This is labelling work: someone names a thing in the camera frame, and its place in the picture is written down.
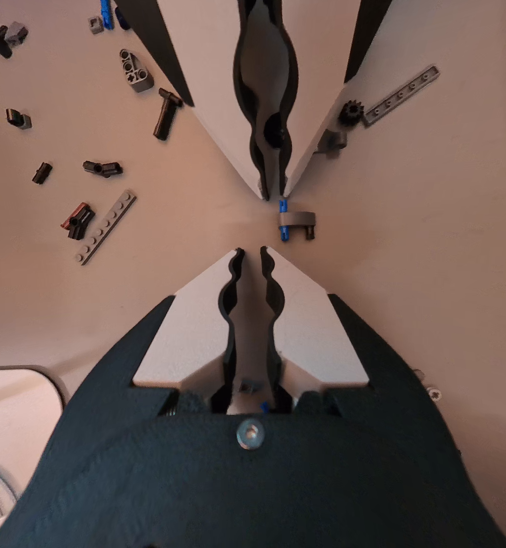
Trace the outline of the black lego gear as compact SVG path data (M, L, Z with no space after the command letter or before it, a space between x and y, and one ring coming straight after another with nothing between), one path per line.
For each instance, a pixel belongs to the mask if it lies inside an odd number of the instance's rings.
M338 122L343 127L355 127L364 116L365 107L361 101L349 100L344 103L339 115Z

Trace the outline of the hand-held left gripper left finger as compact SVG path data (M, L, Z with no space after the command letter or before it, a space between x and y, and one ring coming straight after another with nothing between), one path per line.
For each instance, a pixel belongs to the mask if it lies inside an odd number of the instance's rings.
M134 377L139 387L200 396L214 413L227 413L236 373L237 282L245 251L231 250L179 289Z

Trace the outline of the grey thin lego liftarm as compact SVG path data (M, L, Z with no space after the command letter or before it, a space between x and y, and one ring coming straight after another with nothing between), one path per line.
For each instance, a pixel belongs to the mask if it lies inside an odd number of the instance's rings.
M315 213L311 211L281 211L279 212L279 227L314 227Z

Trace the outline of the grey long lego plate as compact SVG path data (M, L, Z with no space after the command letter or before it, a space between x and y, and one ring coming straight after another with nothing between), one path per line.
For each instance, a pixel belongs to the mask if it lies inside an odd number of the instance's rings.
M375 103L364 112L362 123L369 128L384 116L409 100L426 86L433 83L440 76L440 70L436 65L430 65L423 71L409 79L406 83L396 88L386 97Z
M76 263L85 265L91 260L136 200L137 195L129 189L119 196L111 209L98 222L91 235L85 238L84 244L74 256Z

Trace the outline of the dark red lego piece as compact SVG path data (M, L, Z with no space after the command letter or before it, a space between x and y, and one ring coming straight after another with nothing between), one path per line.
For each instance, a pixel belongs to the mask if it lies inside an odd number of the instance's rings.
M76 217L79 214L79 212L86 207L87 208L89 207L89 205L86 202L80 203L78 207L76 207L76 209L70 214L70 216L68 216L67 219L60 225L61 228L68 231L70 229L71 219Z

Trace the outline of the black angled lego connector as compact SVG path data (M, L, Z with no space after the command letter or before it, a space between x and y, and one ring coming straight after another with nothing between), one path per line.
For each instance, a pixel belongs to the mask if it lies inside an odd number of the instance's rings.
M118 162L97 163L93 161L84 161L82 167L86 172L104 178L121 175L124 172L122 166Z

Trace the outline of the black and grey lego piece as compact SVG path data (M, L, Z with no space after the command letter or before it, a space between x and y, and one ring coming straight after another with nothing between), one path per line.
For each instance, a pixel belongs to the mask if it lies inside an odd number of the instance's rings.
M18 129L26 130L31 129L32 122L28 114L21 113L13 108L7 108L5 110L7 122Z

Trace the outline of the black lego cross connector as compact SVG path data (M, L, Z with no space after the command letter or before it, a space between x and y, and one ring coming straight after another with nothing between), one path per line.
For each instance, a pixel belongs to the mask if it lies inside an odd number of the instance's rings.
M68 238L80 241L85 237L85 233L91 221L95 217L95 212L89 205L82 206L73 216L69 218Z

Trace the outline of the white tray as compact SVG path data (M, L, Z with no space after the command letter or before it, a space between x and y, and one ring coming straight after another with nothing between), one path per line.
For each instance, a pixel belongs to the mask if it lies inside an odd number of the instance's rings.
M37 468L64 403L44 373L0 368L0 472L20 489Z

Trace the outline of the small grey pin connector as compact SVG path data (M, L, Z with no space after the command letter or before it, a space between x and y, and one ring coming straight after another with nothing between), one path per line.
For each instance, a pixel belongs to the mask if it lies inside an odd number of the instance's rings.
M347 146L347 142L347 131L326 129L314 153L323 154L329 159L335 159L339 156L340 151Z

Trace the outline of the grey triangular liftarm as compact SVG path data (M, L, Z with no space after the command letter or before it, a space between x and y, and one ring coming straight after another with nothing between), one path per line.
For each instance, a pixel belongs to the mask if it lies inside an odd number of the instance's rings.
M132 51L120 50L119 59L126 81L134 92L141 93L152 89L153 76Z

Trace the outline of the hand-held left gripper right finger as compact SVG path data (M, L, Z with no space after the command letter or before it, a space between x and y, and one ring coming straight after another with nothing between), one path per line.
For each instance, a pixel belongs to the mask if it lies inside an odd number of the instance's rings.
M328 292L276 250L260 251L268 331L267 372L277 412L289 412L306 392L363 388L365 368Z

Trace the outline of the black lego axle pin connector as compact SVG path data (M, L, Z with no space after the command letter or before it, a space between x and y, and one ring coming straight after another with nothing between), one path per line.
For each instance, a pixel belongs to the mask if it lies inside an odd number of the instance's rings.
M183 106L183 100L164 88L159 88L159 95L162 97L163 102L153 135L158 140L166 141L176 112Z

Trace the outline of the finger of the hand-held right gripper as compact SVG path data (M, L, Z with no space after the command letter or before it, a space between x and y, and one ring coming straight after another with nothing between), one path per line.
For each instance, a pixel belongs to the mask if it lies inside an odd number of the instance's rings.
M287 62L283 94L270 115L281 196L291 194L339 106L360 3L270 1Z
M267 200L255 167L252 127L236 96L234 60L241 33L238 1L158 1L196 118L252 192Z

